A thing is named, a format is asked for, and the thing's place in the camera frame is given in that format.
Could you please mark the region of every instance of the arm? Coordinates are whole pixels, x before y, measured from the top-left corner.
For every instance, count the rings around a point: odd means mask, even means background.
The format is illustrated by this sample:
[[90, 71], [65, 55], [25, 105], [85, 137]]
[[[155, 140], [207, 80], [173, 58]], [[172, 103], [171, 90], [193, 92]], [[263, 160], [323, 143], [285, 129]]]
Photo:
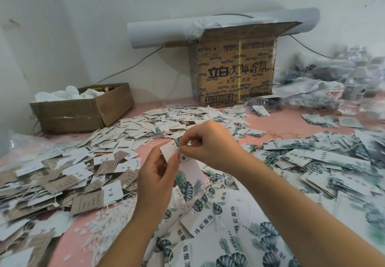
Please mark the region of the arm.
[[166, 143], [154, 147], [139, 170], [137, 203], [132, 219], [100, 260], [98, 267], [141, 265], [147, 245], [170, 203], [179, 168], [179, 154], [174, 154], [168, 165], [161, 156], [159, 148]]
[[377, 249], [243, 150], [222, 125], [208, 121], [194, 126], [179, 150], [237, 178], [302, 266], [385, 266]]

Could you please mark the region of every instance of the open cardboard box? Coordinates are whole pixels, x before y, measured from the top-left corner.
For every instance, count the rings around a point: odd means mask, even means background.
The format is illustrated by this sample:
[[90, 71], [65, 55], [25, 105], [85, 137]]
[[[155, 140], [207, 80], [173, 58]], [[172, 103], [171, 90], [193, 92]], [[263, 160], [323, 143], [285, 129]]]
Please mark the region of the open cardboard box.
[[272, 94], [277, 38], [300, 22], [205, 29], [189, 46], [192, 94], [202, 106], [220, 108], [246, 97]]
[[134, 106], [128, 83], [94, 85], [80, 88], [115, 87], [93, 99], [30, 103], [32, 112], [40, 122], [43, 133], [90, 132], [110, 126]]

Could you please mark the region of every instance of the large cardboard box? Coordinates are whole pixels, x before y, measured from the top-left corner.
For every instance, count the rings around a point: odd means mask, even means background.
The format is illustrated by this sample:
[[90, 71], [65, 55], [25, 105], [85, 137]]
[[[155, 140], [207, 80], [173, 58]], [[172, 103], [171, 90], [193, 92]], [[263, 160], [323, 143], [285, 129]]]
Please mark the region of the large cardboard box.
[[128, 83], [88, 86], [79, 92], [105, 86], [115, 89], [94, 99], [30, 103], [42, 132], [90, 132], [113, 124], [135, 104]]
[[220, 108], [272, 94], [277, 37], [301, 24], [282, 22], [206, 29], [189, 47], [192, 94]]

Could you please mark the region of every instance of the forearm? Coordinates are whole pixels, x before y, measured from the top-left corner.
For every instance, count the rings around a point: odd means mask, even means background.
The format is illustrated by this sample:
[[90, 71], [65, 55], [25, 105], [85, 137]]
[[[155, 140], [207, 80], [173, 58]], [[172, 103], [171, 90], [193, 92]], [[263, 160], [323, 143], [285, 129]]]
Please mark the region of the forearm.
[[100, 260], [98, 267], [140, 266], [156, 226], [157, 223], [151, 217], [134, 214]]
[[303, 266], [384, 266], [384, 256], [259, 159], [231, 173], [252, 194]]

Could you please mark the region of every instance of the barcode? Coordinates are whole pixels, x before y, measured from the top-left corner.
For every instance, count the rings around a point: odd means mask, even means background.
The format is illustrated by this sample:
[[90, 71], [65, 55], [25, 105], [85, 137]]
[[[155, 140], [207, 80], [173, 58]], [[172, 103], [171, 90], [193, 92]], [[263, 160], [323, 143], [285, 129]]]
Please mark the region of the barcode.
[[233, 100], [233, 94], [224, 94], [224, 95], [206, 97], [205, 103], [206, 104], [222, 103], [222, 102], [229, 102], [232, 100]]

